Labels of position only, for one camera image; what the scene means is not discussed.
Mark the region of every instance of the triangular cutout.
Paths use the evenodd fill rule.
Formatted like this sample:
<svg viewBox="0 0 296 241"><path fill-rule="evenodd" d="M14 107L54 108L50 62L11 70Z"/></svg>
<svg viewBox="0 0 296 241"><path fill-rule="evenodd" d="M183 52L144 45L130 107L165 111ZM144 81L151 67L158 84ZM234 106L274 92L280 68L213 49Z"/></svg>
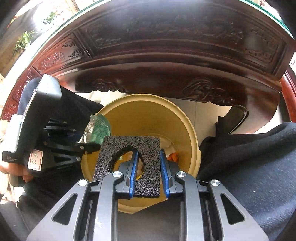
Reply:
<svg viewBox="0 0 296 241"><path fill-rule="evenodd" d="M223 206L225 208L226 216L229 224L236 224L244 220L244 216L233 205L225 194L221 194Z"/></svg>
<svg viewBox="0 0 296 241"><path fill-rule="evenodd" d="M77 199L77 194L72 195L69 200L62 206L62 208L53 217L53 221L68 225L70 222L71 214Z"/></svg>

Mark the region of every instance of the red wooden furniture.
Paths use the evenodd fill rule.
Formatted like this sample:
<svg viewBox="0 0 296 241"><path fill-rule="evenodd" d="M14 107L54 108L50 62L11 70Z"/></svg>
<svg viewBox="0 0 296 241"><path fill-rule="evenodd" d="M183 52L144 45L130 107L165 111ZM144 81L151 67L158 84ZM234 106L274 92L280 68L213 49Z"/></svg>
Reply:
<svg viewBox="0 0 296 241"><path fill-rule="evenodd" d="M284 26L243 1L100 2L40 49L1 118L10 120L24 85L46 73L72 91L119 90L233 106L244 120L236 133L253 133L273 117L281 83L289 86L282 76L295 49Z"/></svg>

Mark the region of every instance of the person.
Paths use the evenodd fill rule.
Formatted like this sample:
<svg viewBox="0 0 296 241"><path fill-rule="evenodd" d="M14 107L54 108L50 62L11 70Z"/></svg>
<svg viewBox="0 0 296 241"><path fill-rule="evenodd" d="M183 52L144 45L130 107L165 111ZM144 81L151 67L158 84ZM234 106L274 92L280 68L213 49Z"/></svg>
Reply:
<svg viewBox="0 0 296 241"><path fill-rule="evenodd" d="M25 87L22 114L40 79ZM67 121L79 140L90 114L103 106L61 87L61 104L53 118ZM200 145L197 179L218 179L266 232L270 241L293 237L296 223L296 123L283 123L266 134L208 137ZM81 178L80 165L50 176L32 177L22 165L0 164L0 170L23 177L25 192L16 205L0 205L1 240L26 240L54 204ZM118 213L120 240L178 240L179 200L167 200L135 214Z"/></svg>

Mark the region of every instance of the silver screw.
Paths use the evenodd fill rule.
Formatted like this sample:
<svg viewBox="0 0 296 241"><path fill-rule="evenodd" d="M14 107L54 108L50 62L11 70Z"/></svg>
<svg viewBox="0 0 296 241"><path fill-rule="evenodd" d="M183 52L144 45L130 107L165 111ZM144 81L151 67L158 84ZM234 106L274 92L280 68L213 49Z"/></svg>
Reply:
<svg viewBox="0 0 296 241"><path fill-rule="evenodd" d="M216 179L213 179L213 180L211 180L211 184L212 184L213 186L217 187L217 186L220 185L220 182L219 182L218 180L216 180Z"/></svg>
<svg viewBox="0 0 296 241"><path fill-rule="evenodd" d="M86 179L79 180L78 185L81 186L81 187L86 186L87 185L87 180Z"/></svg>
<svg viewBox="0 0 296 241"><path fill-rule="evenodd" d="M178 177L185 177L185 176L186 176L186 172L184 172L184 171L179 171L179 172L177 172L177 176L178 176Z"/></svg>
<svg viewBox="0 0 296 241"><path fill-rule="evenodd" d="M113 172L114 177L121 177L122 173L120 171Z"/></svg>

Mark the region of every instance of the yellow trash can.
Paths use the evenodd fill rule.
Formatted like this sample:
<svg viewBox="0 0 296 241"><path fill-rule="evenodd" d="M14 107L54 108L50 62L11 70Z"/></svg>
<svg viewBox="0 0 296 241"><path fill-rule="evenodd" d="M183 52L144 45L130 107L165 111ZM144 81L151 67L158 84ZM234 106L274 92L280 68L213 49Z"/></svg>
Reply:
<svg viewBox="0 0 296 241"><path fill-rule="evenodd" d="M110 122L114 136L155 136L160 138L160 148L166 154L178 153L181 170L196 177L201 160L201 152L195 130L185 113L172 102L155 95L134 94L119 98L99 111ZM84 177L91 181L99 152L83 155L81 168ZM119 164L128 161L123 156ZM135 213L166 200L163 187L159 198L133 198L118 201L118 210Z"/></svg>

